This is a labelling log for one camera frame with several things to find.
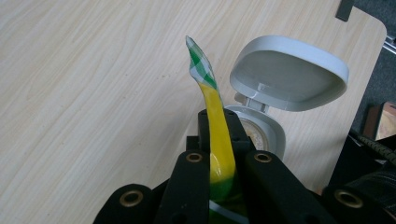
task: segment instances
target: wood grain surface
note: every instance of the wood grain surface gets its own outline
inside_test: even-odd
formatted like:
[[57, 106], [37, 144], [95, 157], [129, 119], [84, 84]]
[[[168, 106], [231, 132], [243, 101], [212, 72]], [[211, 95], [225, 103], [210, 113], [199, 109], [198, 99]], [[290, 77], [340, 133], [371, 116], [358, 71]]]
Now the wood grain surface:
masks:
[[284, 35], [344, 60], [347, 92], [305, 112], [270, 108], [284, 162], [328, 183], [386, 36], [337, 0], [0, 1], [0, 223], [92, 223], [117, 188], [151, 188], [196, 135], [203, 96], [185, 35], [208, 56], [226, 105], [240, 50]]

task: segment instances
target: dark floor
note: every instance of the dark floor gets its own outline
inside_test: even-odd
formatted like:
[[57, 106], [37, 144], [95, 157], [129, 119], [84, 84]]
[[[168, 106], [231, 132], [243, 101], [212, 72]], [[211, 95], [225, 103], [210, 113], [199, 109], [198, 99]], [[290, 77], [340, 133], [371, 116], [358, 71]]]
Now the dark floor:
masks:
[[[382, 21], [388, 35], [396, 36], [396, 0], [355, 0], [354, 6]], [[370, 106], [386, 101], [396, 103], [396, 54], [382, 49], [352, 129], [362, 133]]]

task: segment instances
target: wooden table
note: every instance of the wooden table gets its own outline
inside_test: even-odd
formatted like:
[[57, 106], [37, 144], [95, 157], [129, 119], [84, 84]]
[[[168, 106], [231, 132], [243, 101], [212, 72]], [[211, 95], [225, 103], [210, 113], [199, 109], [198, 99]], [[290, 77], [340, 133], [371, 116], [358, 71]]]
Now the wooden table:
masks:
[[313, 190], [328, 183], [386, 36], [336, 0], [17, 1], [0, 3], [0, 223], [92, 223], [117, 188], [151, 188], [196, 135], [203, 96], [189, 35], [226, 105], [240, 50], [261, 35], [325, 49], [350, 69], [347, 92], [305, 112], [271, 108], [284, 162]]

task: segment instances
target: white plastic lid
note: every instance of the white plastic lid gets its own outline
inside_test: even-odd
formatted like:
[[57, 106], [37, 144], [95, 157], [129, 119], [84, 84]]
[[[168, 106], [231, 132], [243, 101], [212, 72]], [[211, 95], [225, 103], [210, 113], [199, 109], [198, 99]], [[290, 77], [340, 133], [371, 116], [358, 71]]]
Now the white plastic lid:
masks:
[[233, 71], [233, 88], [260, 103], [288, 111], [325, 105], [347, 90], [347, 65], [327, 51], [285, 36], [248, 43]]

